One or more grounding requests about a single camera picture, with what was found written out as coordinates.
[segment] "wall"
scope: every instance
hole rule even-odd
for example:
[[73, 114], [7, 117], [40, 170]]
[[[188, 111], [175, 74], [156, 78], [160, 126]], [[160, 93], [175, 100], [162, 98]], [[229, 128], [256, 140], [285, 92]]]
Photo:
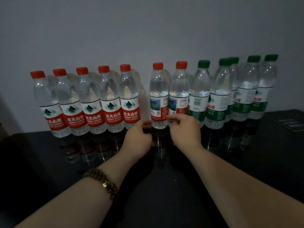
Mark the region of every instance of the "wall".
[[268, 111], [304, 110], [304, 0], [1, 0], [0, 122], [9, 134], [48, 130], [33, 70], [131, 64], [148, 87], [153, 62], [174, 72], [199, 59], [278, 53]]

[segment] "person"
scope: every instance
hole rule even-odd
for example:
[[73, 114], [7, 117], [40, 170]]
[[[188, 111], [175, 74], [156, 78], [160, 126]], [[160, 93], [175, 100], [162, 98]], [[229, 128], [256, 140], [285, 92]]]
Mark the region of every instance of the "person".
[[[304, 204], [271, 188], [210, 153], [201, 145], [199, 121], [183, 114], [168, 115], [174, 144], [184, 153], [229, 227], [304, 227]], [[153, 146], [139, 121], [126, 134], [119, 153], [98, 168], [119, 188], [128, 170]], [[86, 177], [18, 224], [33, 227], [99, 227], [112, 200], [100, 182]]]

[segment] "glossy black tabletop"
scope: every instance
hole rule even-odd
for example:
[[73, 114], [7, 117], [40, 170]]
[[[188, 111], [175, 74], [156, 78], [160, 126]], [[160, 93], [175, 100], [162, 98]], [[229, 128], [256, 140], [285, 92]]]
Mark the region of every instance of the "glossy black tabletop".
[[[304, 202], [304, 132], [273, 119], [301, 111], [269, 112], [261, 120], [203, 127], [202, 144], [264, 183]], [[152, 133], [153, 149], [128, 172], [102, 227], [227, 227], [169, 128]], [[17, 224], [119, 152], [126, 130], [55, 138], [50, 132], [15, 134], [1, 143], [1, 212]]]

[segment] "bracelet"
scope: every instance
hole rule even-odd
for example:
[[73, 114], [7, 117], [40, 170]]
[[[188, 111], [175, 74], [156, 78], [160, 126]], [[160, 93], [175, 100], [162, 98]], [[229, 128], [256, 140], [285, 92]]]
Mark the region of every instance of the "bracelet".
[[110, 199], [114, 199], [117, 195], [117, 186], [115, 185], [115, 183], [112, 183], [110, 180], [108, 180], [107, 175], [104, 174], [102, 170], [97, 168], [89, 169], [83, 175], [83, 178], [85, 177], [91, 177], [93, 179], [96, 179], [97, 181], [100, 181], [102, 183], [102, 186], [107, 190], [107, 192], [111, 194]]

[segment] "person's left hand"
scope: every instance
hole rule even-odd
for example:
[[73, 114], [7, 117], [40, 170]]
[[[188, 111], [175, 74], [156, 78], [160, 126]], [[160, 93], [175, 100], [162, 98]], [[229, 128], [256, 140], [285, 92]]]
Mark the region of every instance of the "person's left hand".
[[126, 150], [134, 156], [135, 162], [141, 159], [154, 146], [151, 134], [144, 134], [143, 129], [150, 129], [151, 121], [138, 121], [127, 131], [122, 150]]

